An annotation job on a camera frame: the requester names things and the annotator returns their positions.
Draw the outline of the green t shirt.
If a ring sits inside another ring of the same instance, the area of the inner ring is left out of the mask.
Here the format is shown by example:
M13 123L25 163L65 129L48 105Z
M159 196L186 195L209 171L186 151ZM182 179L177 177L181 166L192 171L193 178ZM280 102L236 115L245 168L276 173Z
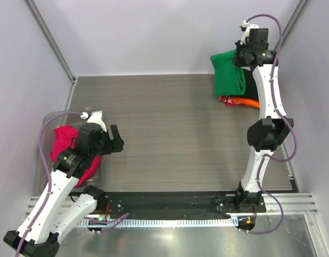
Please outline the green t shirt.
M241 67L234 65L235 50L210 57L214 68L215 96L243 95L246 90L246 81Z

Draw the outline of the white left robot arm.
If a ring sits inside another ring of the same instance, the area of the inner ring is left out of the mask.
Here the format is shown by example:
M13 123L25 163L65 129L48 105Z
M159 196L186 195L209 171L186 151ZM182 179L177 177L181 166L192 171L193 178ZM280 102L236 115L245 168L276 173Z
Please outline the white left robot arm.
M73 142L57 155L48 171L48 183L29 216L17 230L4 236L16 256L55 256L64 238L84 217L106 210L106 193L88 186L73 205L58 213L93 160L123 148L117 125L107 130L103 122L86 122L79 128Z

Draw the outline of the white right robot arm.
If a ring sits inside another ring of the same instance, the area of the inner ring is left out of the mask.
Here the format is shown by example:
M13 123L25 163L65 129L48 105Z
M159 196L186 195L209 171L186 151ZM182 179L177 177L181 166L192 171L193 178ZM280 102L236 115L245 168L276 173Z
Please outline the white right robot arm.
M266 167L294 126L282 106L277 53L268 46L264 42L236 43L234 65L250 68L259 99L259 119L247 131L249 161L233 198L233 205L242 212L261 204Z

